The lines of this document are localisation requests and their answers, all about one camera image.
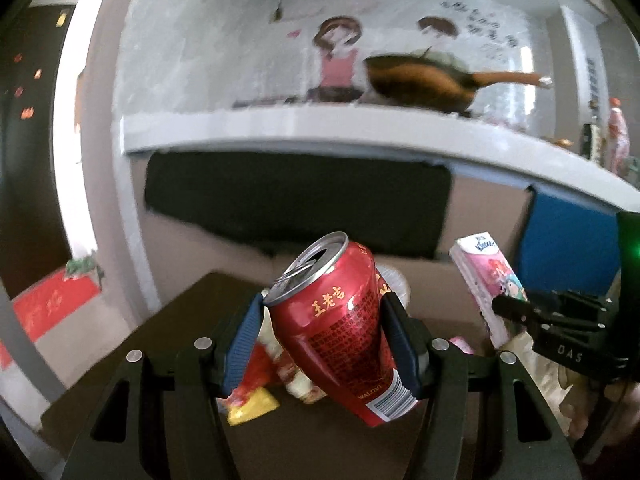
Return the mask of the blue hanging towel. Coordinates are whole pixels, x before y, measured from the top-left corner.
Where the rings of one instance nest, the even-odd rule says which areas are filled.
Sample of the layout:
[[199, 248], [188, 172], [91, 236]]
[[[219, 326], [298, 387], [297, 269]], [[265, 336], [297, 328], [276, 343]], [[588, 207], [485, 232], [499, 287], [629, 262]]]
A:
[[526, 292], [603, 296], [620, 270], [616, 211], [530, 186], [513, 269]]

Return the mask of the cartoon couple wall sticker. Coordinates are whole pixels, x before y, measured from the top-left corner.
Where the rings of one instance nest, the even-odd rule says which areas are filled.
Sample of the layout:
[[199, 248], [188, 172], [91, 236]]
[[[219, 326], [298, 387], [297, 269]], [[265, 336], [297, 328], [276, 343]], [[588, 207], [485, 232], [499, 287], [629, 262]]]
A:
[[292, 44], [281, 75], [314, 102], [355, 102], [371, 92], [366, 58], [515, 70], [528, 43], [524, 15], [490, 0], [284, 0], [272, 20]]

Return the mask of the pink tissue pack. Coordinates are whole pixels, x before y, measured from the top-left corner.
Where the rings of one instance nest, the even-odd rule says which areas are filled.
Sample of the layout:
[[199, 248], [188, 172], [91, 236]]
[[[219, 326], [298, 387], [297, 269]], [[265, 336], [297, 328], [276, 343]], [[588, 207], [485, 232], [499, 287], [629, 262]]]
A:
[[499, 349], [512, 335], [503, 318], [495, 314], [492, 300], [497, 296], [527, 300], [521, 281], [488, 232], [458, 238], [449, 255], [480, 309], [491, 344]]

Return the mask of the cream noodle packet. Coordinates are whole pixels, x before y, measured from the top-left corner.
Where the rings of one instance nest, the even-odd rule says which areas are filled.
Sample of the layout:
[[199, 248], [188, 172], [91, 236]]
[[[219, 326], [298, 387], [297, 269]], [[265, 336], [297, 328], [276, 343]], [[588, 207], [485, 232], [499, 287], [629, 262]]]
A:
[[265, 313], [257, 340], [266, 350], [280, 381], [291, 396], [308, 405], [326, 397], [326, 393], [295, 364], [292, 356], [277, 340], [268, 312]]

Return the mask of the silver round cake board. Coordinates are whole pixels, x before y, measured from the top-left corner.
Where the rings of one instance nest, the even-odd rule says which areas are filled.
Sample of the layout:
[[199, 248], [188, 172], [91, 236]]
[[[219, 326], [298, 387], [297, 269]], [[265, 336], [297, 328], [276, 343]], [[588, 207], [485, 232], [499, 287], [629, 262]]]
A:
[[394, 292], [404, 309], [408, 308], [411, 289], [405, 275], [398, 269], [385, 263], [378, 263], [376, 265], [376, 284], [380, 296]]

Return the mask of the red plastic bag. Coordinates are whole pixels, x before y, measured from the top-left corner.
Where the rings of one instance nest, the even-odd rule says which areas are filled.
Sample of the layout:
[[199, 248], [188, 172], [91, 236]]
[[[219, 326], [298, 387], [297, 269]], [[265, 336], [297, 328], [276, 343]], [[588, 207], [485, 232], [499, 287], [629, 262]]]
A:
[[238, 426], [258, 419], [279, 407], [279, 402], [267, 387], [277, 385], [279, 376], [265, 347], [254, 345], [240, 384], [228, 398], [219, 399], [220, 410], [230, 426]]

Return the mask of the red drink can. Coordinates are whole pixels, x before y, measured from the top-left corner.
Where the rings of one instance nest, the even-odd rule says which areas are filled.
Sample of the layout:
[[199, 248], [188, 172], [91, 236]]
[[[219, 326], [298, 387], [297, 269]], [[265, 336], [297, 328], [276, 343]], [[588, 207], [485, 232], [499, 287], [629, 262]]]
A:
[[336, 231], [301, 252], [264, 298], [274, 336], [294, 363], [370, 427], [418, 405], [383, 335], [388, 292], [370, 250]]

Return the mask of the black hanging cloth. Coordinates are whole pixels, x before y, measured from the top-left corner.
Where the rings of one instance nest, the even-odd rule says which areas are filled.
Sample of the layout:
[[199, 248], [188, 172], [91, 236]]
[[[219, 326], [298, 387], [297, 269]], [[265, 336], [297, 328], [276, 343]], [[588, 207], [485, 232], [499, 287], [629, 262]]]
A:
[[252, 152], [155, 153], [149, 210], [269, 257], [345, 232], [375, 255], [434, 259], [452, 174], [379, 158]]

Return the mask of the pink plastic spoon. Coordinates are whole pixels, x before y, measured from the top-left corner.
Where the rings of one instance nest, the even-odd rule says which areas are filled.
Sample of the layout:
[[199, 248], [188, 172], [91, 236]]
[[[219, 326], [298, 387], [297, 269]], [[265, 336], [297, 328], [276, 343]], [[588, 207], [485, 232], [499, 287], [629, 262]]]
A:
[[461, 336], [454, 336], [449, 339], [450, 344], [453, 344], [460, 349], [464, 354], [468, 356], [474, 356], [475, 351], [472, 346]]

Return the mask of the black refrigerator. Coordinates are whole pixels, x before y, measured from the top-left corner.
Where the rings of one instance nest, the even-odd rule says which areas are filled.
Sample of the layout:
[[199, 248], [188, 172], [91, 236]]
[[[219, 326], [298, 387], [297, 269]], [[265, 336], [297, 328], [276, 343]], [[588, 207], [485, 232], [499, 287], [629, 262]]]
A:
[[31, 6], [1, 37], [1, 283], [11, 298], [70, 258], [56, 192], [52, 117], [75, 7]]

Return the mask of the red drink bottle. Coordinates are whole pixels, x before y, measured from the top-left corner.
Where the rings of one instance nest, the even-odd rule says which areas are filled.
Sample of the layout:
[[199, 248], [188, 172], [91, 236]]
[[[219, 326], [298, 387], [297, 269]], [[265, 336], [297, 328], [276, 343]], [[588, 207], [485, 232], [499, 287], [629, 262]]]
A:
[[624, 162], [629, 156], [630, 140], [622, 103], [617, 98], [610, 99], [610, 118], [608, 118], [608, 170], [619, 176]]

